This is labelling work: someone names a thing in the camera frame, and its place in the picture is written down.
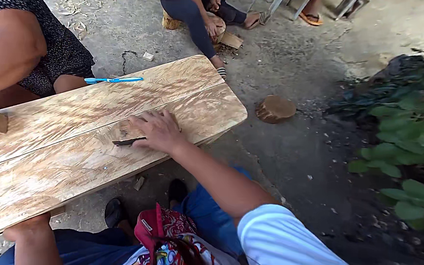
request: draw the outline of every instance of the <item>tree stump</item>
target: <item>tree stump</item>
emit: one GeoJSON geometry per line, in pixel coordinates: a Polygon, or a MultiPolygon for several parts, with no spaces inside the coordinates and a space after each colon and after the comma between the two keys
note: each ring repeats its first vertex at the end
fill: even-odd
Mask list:
{"type": "Polygon", "coordinates": [[[161,24],[165,29],[174,30],[180,26],[181,21],[172,19],[170,15],[168,15],[168,13],[163,9],[163,19],[161,20],[161,24]]]}
{"type": "Polygon", "coordinates": [[[256,107],[256,116],[265,123],[280,123],[292,117],[296,110],[291,100],[269,95],[256,107]]]}
{"type": "Polygon", "coordinates": [[[208,12],[207,15],[209,15],[209,18],[214,21],[215,26],[217,26],[217,38],[212,39],[212,44],[219,44],[222,41],[223,33],[225,32],[225,21],[210,12],[208,12]]]}

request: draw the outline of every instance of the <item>black shoe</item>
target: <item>black shoe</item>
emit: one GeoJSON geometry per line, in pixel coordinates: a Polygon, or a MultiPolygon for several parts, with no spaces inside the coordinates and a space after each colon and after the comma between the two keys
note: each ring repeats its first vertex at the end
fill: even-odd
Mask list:
{"type": "Polygon", "coordinates": [[[122,205],[122,202],[118,198],[110,200],[106,205],[104,212],[104,220],[109,228],[114,228],[119,225],[122,220],[127,219],[127,214],[122,205]]]}
{"type": "Polygon", "coordinates": [[[179,203],[187,196],[187,186],[179,179],[174,179],[168,189],[168,202],[175,200],[179,203]]]}

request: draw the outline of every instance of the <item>polka dot dress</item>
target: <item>polka dot dress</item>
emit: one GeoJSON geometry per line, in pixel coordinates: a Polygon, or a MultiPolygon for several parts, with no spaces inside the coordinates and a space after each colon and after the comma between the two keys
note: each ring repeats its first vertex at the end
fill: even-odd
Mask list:
{"type": "Polygon", "coordinates": [[[43,0],[0,0],[0,10],[20,9],[32,12],[39,21],[47,43],[47,55],[32,73],[18,84],[41,97],[55,94],[53,83],[60,75],[94,77],[91,53],[76,36],[52,14],[43,0]]]}

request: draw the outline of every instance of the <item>hand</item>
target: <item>hand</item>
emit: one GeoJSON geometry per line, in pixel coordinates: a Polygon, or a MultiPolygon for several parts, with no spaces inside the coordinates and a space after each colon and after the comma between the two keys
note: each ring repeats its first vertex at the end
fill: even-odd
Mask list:
{"type": "Polygon", "coordinates": [[[217,25],[215,25],[215,22],[212,19],[209,19],[205,22],[205,28],[207,29],[210,38],[215,42],[217,39],[217,25]]]}
{"type": "Polygon", "coordinates": [[[130,115],[129,124],[140,129],[146,139],[137,140],[132,146],[149,147],[171,155],[174,150],[188,142],[174,122],[173,116],[166,109],[161,114],[157,111],[144,111],[140,117],[143,119],[130,115]]]}
{"type": "Polygon", "coordinates": [[[8,241],[17,241],[27,234],[34,234],[37,231],[50,229],[50,212],[32,217],[11,227],[4,229],[3,237],[8,241]]]}
{"type": "Polygon", "coordinates": [[[217,12],[220,8],[221,0],[211,0],[210,2],[210,11],[217,12]]]}

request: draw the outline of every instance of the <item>blue pants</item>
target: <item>blue pants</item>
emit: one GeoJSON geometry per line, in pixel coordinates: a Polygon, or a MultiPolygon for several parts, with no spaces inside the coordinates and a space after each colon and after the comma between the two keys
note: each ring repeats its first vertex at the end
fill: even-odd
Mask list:
{"type": "MultiPolygon", "coordinates": [[[[209,0],[203,0],[205,8],[209,2],[209,0]]],[[[215,56],[215,49],[196,3],[192,0],[161,0],[161,5],[173,19],[183,21],[187,25],[192,41],[207,58],[215,56]]],[[[221,0],[220,8],[215,15],[228,23],[242,24],[246,19],[246,13],[237,10],[225,0],[221,0]]]]}
{"type": "MultiPolygon", "coordinates": [[[[250,178],[244,169],[235,169],[250,178]]],[[[232,218],[221,210],[201,184],[173,210],[191,217],[198,236],[214,247],[236,258],[243,253],[232,218]]],[[[142,247],[132,246],[128,236],[119,228],[107,228],[99,233],[72,229],[53,232],[64,265],[121,265],[142,247]]],[[[0,265],[13,264],[14,247],[11,247],[1,255],[0,265]]]]}

